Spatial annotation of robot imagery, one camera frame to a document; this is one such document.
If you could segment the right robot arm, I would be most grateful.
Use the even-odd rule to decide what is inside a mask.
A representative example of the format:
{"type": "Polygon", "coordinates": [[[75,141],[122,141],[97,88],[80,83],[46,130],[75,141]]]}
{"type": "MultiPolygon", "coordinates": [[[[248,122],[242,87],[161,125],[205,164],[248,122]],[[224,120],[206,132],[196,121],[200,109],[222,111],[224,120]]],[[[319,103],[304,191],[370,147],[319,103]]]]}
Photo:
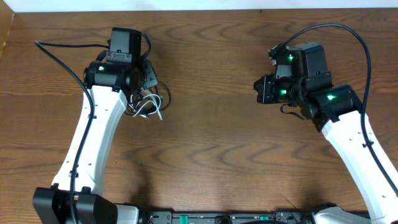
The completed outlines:
{"type": "Polygon", "coordinates": [[[310,215],[314,223],[397,223],[397,170],[361,121],[362,103],[347,84],[333,85],[325,51],[317,42],[286,47],[272,61],[275,73],[254,82],[257,102],[300,108],[335,148],[365,201],[367,218],[336,205],[322,205],[310,215]]]}

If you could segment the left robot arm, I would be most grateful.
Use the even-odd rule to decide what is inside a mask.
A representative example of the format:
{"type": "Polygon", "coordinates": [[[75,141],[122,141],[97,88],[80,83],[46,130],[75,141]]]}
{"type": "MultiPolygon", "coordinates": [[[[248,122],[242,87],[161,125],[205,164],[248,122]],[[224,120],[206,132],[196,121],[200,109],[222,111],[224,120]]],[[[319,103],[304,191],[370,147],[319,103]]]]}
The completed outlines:
{"type": "Polygon", "coordinates": [[[101,53],[77,78],[83,106],[67,156],[49,188],[32,203],[42,223],[146,223],[137,207],[103,197],[109,150],[121,116],[160,114],[158,79],[141,50],[148,36],[115,27],[101,53]]]}

